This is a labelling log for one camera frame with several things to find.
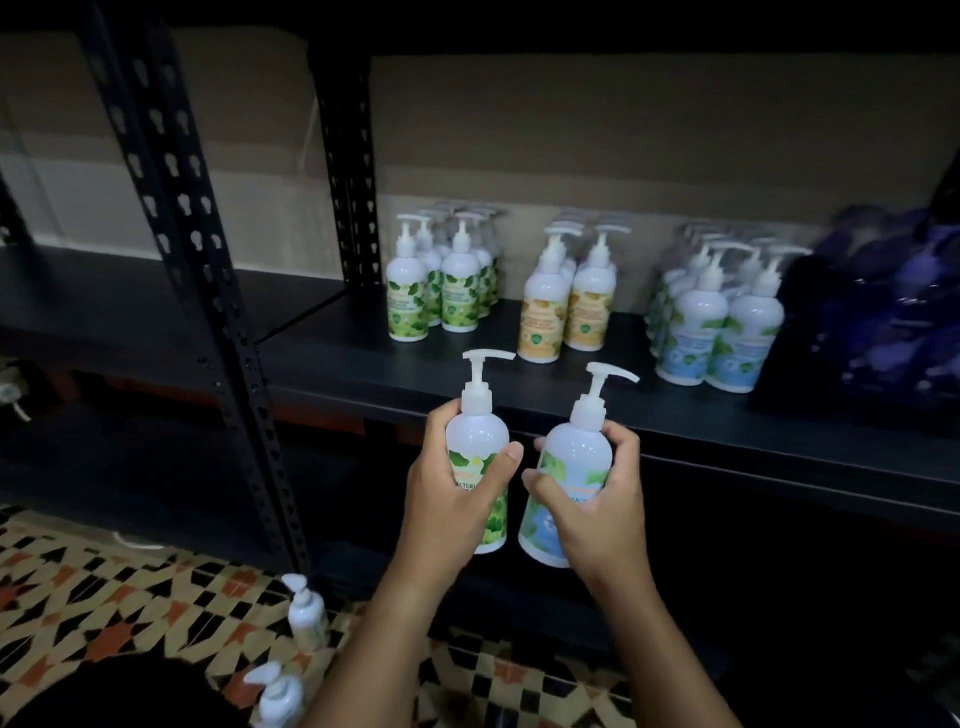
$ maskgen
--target orange label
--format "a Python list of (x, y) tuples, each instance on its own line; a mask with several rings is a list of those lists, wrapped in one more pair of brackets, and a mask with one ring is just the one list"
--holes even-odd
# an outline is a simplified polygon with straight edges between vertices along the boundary
[(588, 293), (574, 288), (570, 294), (570, 318), (566, 321), (564, 340), (585, 347), (602, 345), (612, 307), (613, 294)]
[(535, 359), (546, 359), (560, 353), (565, 321), (565, 302), (523, 299), (517, 350)]

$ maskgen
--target right hand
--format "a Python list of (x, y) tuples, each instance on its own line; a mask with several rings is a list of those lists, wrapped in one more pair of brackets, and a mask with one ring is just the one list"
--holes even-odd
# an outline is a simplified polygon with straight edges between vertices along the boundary
[[(630, 579), (649, 576), (643, 491), (640, 488), (640, 439), (623, 425), (607, 420), (603, 433), (613, 443), (613, 466), (607, 484), (595, 497), (573, 502), (552, 476), (523, 472), (523, 485), (547, 507), (570, 566), (597, 601)], [(544, 438), (534, 447), (543, 450)]]

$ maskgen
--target fingernail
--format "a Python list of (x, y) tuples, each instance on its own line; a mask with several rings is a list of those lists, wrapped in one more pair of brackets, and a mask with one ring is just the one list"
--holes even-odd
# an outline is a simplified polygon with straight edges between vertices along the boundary
[(514, 440), (512, 443), (509, 443), (506, 448), (503, 449), (508, 455), (510, 455), (512, 460), (516, 462), (520, 461), (520, 458), (523, 457), (523, 445)]

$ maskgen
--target mosaic floor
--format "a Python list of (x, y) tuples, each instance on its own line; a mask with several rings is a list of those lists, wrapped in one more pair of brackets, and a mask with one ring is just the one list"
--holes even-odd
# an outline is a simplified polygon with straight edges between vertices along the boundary
[[(324, 595), (330, 648), (294, 648), (288, 593), (272, 574), (200, 554), (138, 551), (93, 529), (0, 509), (0, 715), (84, 661), (153, 650), (201, 667), (212, 687), (255, 719), (260, 688), (243, 676), (278, 660), (312, 695), (365, 604)], [(633, 726), (620, 675), (559, 659), (544, 673), (506, 644), (454, 632), (420, 663), (415, 726)]]

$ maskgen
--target perforated metal post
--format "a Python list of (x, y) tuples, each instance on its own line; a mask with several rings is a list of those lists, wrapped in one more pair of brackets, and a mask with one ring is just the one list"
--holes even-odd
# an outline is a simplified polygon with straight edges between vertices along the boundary
[(16, 206), (16, 200), (3, 176), (0, 176), (0, 243), (26, 245), (33, 242), (27, 224), (23, 222), (20, 208)]
[(157, 15), (110, 8), (90, 3), (81, 45), (271, 548), (285, 569), (311, 573), (173, 40)]
[(380, 238), (370, 117), (370, 57), (307, 51), (324, 136), (326, 173), (344, 281), (351, 288), (378, 288)]

